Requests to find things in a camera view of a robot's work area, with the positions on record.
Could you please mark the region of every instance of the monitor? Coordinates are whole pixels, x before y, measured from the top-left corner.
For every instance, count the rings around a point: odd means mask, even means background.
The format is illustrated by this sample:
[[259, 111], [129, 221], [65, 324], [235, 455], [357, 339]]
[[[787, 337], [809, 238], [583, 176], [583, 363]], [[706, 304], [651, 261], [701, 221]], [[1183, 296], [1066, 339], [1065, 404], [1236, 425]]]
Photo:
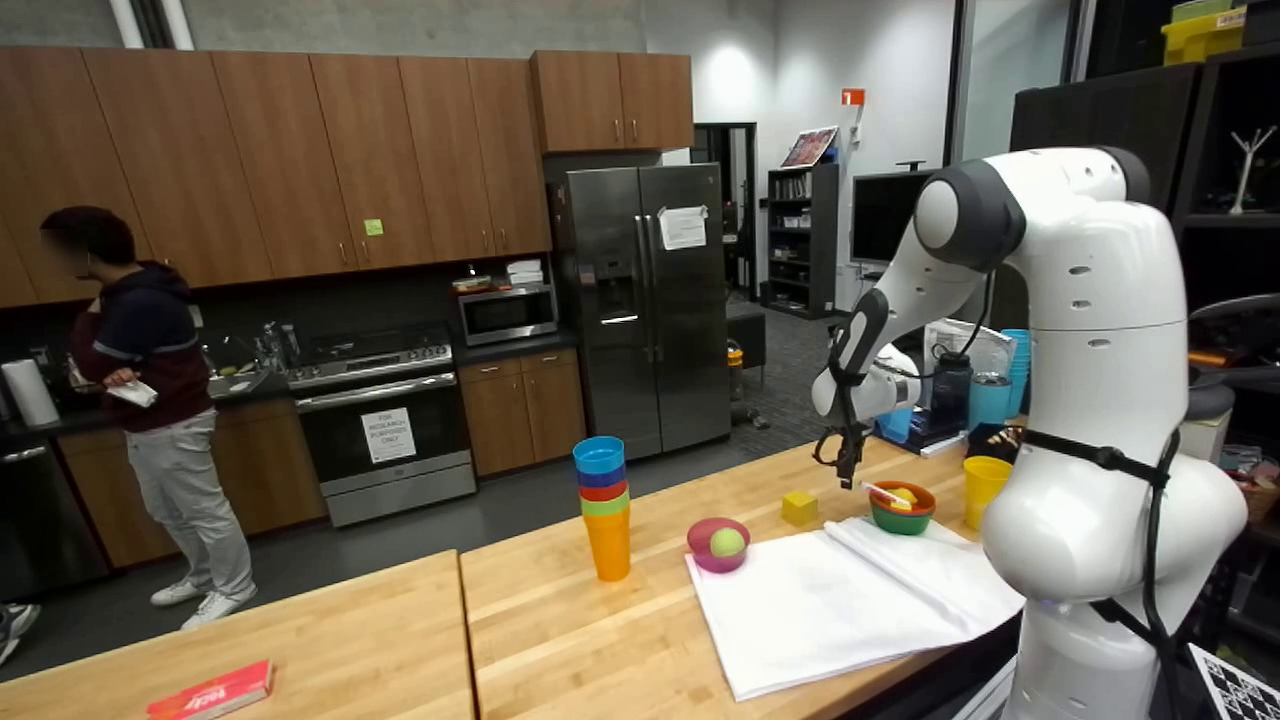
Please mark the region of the monitor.
[[886, 264], [917, 211], [929, 171], [851, 176], [851, 261]]

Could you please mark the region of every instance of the wooden countertop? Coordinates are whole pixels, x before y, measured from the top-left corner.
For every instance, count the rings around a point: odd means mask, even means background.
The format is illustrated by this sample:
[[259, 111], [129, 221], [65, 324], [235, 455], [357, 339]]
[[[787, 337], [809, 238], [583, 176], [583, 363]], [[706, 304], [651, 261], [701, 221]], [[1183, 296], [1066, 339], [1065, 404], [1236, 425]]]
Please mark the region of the wooden countertop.
[[0, 685], [0, 714], [148, 714], [148, 703], [252, 659], [276, 665], [264, 714], [471, 714], [456, 551]]
[[[862, 513], [833, 468], [793, 447], [630, 503], [630, 575], [600, 585], [579, 520], [464, 551], [481, 714], [841, 714], [939, 650], [735, 703], [683, 566], [683, 527], [735, 515], [755, 538], [787, 534], [780, 497], [809, 487], [824, 520]], [[961, 515], [961, 460], [866, 439], [858, 478], [918, 478], [939, 520]]]

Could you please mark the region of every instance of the refrigerator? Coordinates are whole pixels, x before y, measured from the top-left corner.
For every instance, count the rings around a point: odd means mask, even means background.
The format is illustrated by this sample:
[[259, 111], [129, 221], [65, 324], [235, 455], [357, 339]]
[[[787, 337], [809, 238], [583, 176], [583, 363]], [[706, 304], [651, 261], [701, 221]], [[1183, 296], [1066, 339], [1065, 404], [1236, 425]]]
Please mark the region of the refrigerator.
[[587, 426], [630, 460], [726, 437], [720, 167], [566, 167], [553, 225]]

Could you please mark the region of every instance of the person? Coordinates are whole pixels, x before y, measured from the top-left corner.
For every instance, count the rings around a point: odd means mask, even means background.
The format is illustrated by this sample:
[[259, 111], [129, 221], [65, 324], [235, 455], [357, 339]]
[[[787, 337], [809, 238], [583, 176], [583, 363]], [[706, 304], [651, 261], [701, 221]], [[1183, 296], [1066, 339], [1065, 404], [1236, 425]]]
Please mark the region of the person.
[[40, 605], [0, 605], [0, 665], [6, 665], [37, 619]]
[[109, 207], [59, 207], [40, 230], [71, 274], [101, 284], [67, 339], [67, 384], [96, 391], [123, 426], [140, 498], [189, 561], [189, 573], [150, 605], [176, 609], [204, 596], [185, 623], [204, 626], [245, 609], [254, 581], [210, 465], [217, 409], [189, 284], [166, 264], [137, 261], [133, 228]]

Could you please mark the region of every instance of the paper towel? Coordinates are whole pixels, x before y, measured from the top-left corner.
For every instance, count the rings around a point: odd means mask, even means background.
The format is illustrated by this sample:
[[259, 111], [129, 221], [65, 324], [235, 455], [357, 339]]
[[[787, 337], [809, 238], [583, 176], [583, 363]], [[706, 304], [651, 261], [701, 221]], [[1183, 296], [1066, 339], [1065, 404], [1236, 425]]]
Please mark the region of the paper towel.
[[12, 404], [16, 404], [16, 411], [23, 414], [27, 426], [49, 426], [49, 425], [59, 419], [37, 360], [4, 363], [4, 384], [6, 384], [6, 397], [12, 397]]

